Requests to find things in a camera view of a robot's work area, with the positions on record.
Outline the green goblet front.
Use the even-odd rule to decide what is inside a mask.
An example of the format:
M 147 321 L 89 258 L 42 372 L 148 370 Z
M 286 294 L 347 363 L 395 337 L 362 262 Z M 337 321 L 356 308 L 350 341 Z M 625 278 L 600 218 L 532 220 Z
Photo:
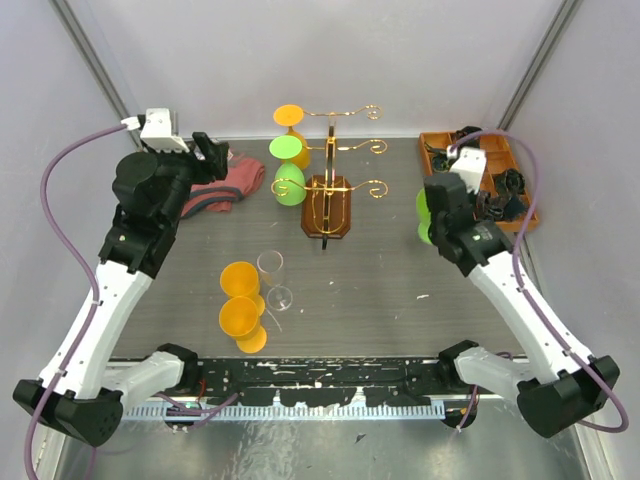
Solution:
M 299 205 L 307 195 L 304 174 L 293 162 L 302 150 L 302 142 L 291 135 L 278 136 L 269 144 L 270 154 L 281 161 L 271 184 L 271 191 L 275 199 L 284 206 Z

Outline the green goblet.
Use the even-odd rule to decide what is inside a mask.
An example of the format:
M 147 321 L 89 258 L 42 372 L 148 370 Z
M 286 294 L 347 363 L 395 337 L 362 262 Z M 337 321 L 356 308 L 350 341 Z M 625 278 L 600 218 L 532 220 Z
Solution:
M 302 142 L 291 135 L 278 136 L 269 144 L 270 154 L 281 161 L 271 184 L 271 191 L 275 199 L 284 206 L 299 205 L 307 195 L 304 174 L 293 162 L 302 150 Z
M 420 240 L 428 245 L 432 242 L 429 237 L 429 227 L 431 225 L 431 213 L 427 206 L 425 190 L 420 189 L 416 195 L 416 213 L 418 216 L 417 233 Z

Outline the clear wine glass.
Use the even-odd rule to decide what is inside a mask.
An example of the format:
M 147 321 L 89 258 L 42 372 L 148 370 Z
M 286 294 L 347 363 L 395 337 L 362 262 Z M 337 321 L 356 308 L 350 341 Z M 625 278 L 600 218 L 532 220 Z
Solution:
M 267 306 L 276 311 L 286 311 L 293 302 L 291 290 L 284 285 L 284 258 L 276 250 L 263 251 L 257 258 L 257 269 L 262 281 L 269 288 Z

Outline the gold wine glass rack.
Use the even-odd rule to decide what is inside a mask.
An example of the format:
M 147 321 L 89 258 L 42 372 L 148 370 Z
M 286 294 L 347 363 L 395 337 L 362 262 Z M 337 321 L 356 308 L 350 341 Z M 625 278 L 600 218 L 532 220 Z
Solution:
M 303 110 L 304 118 L 318 115 L 316 112 Z M 388 149 L 387 143 L 382 139 L 368 139 L 350 146 L 341 146 L 338 143 L 337 119 L 352 117 L 362 112 L 372 121 L 383 116 L 383 109 L 375 104 L 365 105 L 353 111 L 325 113 L 323 116 L 327 119 L 328 131 L 324 144 L 311 146 L 307 142 L 310 153 L 321 151 L 324 154 L 325 167 L 322 174 L 313 174 L 309 179 L 305 179 L 307 195 L 301 203 L 301 228 L 307 237 L 321 240 L 323 248 L 327 247 L 329 240 L 342 239 L 349 232 L 354 191 L 365 187 L 374 199 L 383 198 L 389 192 L 388 185 L 382 180 L 366 180 L 353 186 L 346 177 L 336 173 L 337 156 L 340 152 L 355 151 L 367 146 L 373 154 L 381 155 Z

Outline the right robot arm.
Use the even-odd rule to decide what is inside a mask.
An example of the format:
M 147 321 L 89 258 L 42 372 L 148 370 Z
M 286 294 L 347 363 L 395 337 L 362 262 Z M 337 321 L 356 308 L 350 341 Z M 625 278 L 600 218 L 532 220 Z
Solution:
M 515 403 L 529 427 L 551 438 L 583 423 L 609 400 L 620 369 L 595 357 L 562 324 L 522 273 L 514 247 L 491 221 L 475 218 L 463 179 L 455 173 L 424 179 L 428 229 L 438 253 L 456 265 L 504 319 L 528 361 L 517 363 L 464 340 L 438 355 L 438 379 L 459 394 L 470 385 Z

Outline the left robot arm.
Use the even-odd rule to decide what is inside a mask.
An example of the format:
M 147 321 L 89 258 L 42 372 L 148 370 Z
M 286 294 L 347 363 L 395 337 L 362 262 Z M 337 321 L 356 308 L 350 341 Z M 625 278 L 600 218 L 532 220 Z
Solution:
M 115 374 L 107 363 L 134 307 L 156 279 L 172 248 L 195 185 L 225 179 L 229 145 L 203 132 L 176 150 L 147 144 L 116 167 L 118 203 L 112 226 L 89 274 L 91 290 L 56 355 L 35 380 L 23 379 L 14 401 L 40 424 L 99 447 L 125 413 L 168 389 L 178 396 L 200 384 L 195 352 L 158 347 Z

